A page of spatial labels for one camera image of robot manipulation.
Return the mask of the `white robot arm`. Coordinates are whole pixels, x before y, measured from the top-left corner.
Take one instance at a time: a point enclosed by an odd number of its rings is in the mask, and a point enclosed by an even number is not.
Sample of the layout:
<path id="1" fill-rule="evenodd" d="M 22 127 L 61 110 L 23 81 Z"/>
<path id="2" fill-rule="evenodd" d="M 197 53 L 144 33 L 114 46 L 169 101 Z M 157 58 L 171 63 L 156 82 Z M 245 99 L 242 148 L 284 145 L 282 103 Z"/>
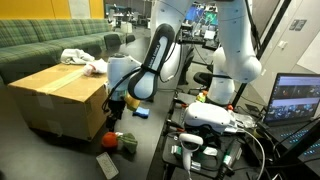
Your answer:
<path id="1" fill-rule="evenodd" d="M 248 83 L 261 72 L 251 42 L 252 0 L 214 0 L 218 10 L 220 46 L 214 50 L 213 79 L 209 100 L 221 106 L 228 103 L 234 83 Z M 156 0 L 151 15 L 153 32 L 142 62 L 126 54 L 109 57 L 107 66 L 109 95 L 103 104 L 111 114 L 106 127 L 112 129 L 122 117 L 124 97 L 138 100 L 152 98 L 166 61 L 172 58 L 177 35 L 187 11 L 195 0 Z"/>

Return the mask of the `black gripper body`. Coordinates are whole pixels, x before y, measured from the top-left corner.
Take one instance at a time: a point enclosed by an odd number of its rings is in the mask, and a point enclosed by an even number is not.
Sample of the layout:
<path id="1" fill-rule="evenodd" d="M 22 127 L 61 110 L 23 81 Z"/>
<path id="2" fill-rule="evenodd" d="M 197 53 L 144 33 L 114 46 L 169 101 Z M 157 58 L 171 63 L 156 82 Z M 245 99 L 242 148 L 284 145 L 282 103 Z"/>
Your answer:
<path id="1" fill-rule="evenodd" d="M 112 120 L 121 119 L 125 106 L 126 103 L 124 101 L 110 100 L 108 103 L 108 107 L 111 110 L 109 118 L 111 118 Z"/>

